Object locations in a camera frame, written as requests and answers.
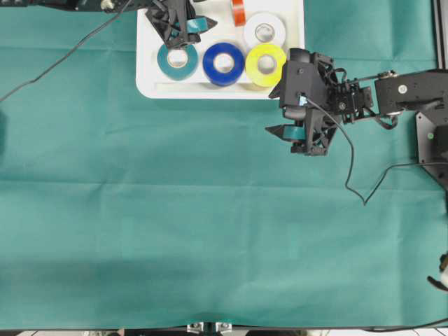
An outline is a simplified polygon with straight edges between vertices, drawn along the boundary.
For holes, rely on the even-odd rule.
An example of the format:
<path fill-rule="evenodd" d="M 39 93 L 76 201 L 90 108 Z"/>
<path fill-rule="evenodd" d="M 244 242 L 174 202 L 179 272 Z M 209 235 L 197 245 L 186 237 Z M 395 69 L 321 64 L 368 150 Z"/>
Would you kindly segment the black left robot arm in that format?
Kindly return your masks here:
<path fill-rule="evenodd" d="M 108 14 L 142 10 L 168 50 L 184 49 L 201 41 L 201 35 L 218 22 L 200 15 L 194 1 L 2 1 L 1 7 L 42 6 L 69 12 L 103 12 Z"/>

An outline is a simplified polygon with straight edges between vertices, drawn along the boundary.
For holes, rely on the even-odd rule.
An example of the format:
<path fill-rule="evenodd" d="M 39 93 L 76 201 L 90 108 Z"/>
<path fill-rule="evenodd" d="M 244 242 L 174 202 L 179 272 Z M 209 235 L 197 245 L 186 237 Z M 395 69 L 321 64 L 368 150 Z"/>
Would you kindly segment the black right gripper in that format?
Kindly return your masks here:
<path fill-rule="evenodd" d="M 337 129 L 373 116 L 372 89 L 358 80 L 347 79 L 347 71 L 334 65 L 327 70 L 329 97 L 325 106 L 307 101 L 302 120 L 291 125 L 275 125 L 265 130 L 283 141 L 289 141 L 290 151 L 306 156 L 325 156 Z M 281 79 L 269 93 L 270 99 L 284 97 L 285 84 Z"/>

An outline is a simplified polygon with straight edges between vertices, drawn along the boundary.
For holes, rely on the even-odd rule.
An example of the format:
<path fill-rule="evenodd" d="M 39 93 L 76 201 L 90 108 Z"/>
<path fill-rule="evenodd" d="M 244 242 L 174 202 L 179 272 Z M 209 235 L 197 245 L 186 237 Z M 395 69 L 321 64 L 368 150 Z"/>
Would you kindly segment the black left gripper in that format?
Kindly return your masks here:
<path fill-rule="evenodd" d="M 218 24 L 209 17 L 196 17 L 193 5 L 186 0 L 152 1 L 146 17 L 167 49 L 182 49 L 199 43 L 199 34 Z"/>

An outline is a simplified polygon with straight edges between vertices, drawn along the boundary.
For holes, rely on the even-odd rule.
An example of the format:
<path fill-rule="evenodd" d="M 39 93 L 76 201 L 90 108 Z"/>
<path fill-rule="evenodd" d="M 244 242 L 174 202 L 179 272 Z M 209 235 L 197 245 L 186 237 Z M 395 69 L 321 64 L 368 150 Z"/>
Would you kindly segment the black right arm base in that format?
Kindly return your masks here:
<path fill-rule="evenodd" d="M 447 111 L 422 110 L 415 121 L 419 164 L 447 192 Z"/>

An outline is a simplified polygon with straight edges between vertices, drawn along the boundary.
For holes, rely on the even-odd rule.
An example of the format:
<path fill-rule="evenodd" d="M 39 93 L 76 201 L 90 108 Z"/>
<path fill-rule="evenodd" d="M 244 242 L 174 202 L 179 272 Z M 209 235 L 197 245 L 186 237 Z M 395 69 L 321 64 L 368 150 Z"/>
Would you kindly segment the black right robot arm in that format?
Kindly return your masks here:
<path fill-rule="evenodd" d="M 281 69 L 281 79 L 269 94 L 278 99 L 290 124 L 266 127 L 270 134 L 291 144 L 291 152 L 325 156 L 337 128 L 360 120 L 374 120 L 393 129 L 403 111 L 444 109 L 447 71 L 432 69 L 399 75 L 386 71 L 371 76 L 374 87 L 347 72 L 333 58 L 292 48 Z"/>

